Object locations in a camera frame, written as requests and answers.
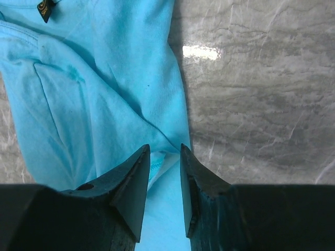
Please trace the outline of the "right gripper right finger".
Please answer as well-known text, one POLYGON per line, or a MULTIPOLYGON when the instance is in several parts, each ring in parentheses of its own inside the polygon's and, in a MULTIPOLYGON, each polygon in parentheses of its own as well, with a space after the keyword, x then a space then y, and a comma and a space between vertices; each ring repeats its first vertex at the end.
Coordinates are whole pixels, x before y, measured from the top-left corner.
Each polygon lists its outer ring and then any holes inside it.
POLYGON ((333 185, 231 185, 181 145, 192 250, 334 250, 333 185))

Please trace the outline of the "turquoise polo shirt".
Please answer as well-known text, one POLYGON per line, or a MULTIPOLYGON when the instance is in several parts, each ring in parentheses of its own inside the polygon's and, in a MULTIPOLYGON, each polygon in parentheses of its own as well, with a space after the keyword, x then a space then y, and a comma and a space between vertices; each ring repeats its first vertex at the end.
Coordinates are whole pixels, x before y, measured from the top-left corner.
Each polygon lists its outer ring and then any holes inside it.
POLYGON ((75 189, 150 146, 136 250, 190 250, 180 148, 184 87, 168 44, 173 1, 1 1, 1 74, 34 180, 75 189))

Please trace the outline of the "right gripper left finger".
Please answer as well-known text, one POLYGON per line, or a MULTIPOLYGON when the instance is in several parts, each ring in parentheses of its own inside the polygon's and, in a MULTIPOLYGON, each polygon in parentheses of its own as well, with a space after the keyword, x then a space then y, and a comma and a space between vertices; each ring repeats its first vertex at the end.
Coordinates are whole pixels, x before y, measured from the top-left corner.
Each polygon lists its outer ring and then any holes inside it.
POLYGON ((134 250, 139 243, 150 147, 77 189, 1 185, 1 250, 134 250))

